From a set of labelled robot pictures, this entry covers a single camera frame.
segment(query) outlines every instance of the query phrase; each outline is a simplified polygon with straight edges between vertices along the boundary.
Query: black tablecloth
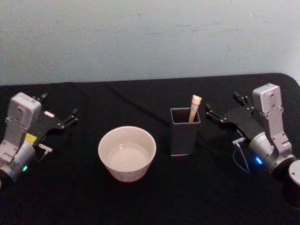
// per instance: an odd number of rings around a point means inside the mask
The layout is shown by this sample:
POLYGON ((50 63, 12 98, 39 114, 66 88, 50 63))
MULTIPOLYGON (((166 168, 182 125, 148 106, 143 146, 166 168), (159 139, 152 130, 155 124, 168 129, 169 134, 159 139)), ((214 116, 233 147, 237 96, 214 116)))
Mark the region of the black tablecloth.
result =
POLYGON ((299 224, 300 211, 281 196, 282 184, 250 163, 250 174, 232 160, 237 135, 205 118, 205 103, 221 114, 266 83, 281 87, 284 128, 300 158, 300 87, 283 74, 199 77, 124 82, 60 83, 0 87, 0 138, 10 98, 47 91, 43 109, 64 118, 75 107, 80 121, 44 143, 53 152, 31 164, 0 191, 0 224, 299 224), (203 98, 202 126, 194 153, 169 155, 170 108, 203 98), (98 143, 119 126, 147 130, 157 153, 146 175, 116 181, 98 157, 98 143))

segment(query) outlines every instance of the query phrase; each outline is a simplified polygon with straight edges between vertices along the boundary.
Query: black cup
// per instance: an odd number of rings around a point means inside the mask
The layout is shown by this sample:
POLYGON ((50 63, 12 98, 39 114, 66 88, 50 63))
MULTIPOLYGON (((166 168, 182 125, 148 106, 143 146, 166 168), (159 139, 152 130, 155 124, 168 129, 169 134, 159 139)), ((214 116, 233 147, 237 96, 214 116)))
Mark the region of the black cup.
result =
POLYGON ((184 156, 193 153, 197 130, 200 126, 199 113, 194 122, 189 123, 190 108, 171 109, 171 156, 184 156))

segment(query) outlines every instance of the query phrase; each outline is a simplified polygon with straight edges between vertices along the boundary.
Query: white bowl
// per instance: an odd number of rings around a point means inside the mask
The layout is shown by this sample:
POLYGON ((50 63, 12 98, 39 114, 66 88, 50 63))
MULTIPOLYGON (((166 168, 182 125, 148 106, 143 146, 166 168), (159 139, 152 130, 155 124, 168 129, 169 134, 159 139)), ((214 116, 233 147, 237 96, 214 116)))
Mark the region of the white bowl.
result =
POLYGON ((154 138, 138 127, 118 127, 101 139, 98 154, 111 173, 123 182, 139 180, 147 172, 156 153, 154 138))

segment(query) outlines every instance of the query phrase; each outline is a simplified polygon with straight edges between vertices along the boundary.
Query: blue wire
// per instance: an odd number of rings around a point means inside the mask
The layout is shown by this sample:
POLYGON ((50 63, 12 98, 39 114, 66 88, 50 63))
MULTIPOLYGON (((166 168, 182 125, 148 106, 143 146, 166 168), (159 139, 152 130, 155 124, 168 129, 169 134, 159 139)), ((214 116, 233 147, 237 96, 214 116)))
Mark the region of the blue wire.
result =
POLYGON ((246 158, 245 158, 245 155, 244 155, 244 153, 243 153, 243 151, 242 151, 242 148, 240 147, 239 143, 236 143, 236 146, 239 148, 240 153, 241 153, 242 156, 243 156, 243 159, 244 159, 244 162, 245 162, 245 165, 246 165, 247 170, 245 170, 240 164, 238 164, 238 162, 237 162, 237 161, 235 160, 235 158, 234 158, 235 152, 237 151, 237 149, 236 149, 236 150, 233 152, 233 154, 232 154, 233 161, 234 161, 234 162, 236 163, 236 165, 237 165, 240 169, 242 169, 244 172, 250 173, 249 166, 248 166, 248 162, 247 162, 247 160, 246 160, 246 158))

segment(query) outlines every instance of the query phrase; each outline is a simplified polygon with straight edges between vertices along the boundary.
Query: light blue wall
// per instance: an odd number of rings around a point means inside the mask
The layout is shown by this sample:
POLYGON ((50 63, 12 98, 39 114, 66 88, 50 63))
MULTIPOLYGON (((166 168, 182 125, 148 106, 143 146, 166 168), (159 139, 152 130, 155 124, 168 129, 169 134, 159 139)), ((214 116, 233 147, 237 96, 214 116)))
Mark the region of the light blue wall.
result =
POLYGON ((0 0, 0 85, 282 72, 299 0, 0 0))

